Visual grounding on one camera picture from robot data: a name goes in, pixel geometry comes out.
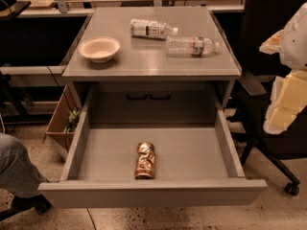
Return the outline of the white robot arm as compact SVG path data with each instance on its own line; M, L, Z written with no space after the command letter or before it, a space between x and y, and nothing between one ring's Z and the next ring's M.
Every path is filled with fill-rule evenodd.
M278 53L281 64L290 68L286 77L274 79L263 124L268 134L280 134L307 106L307 3L282 30L262 43L260 51L268 55Z

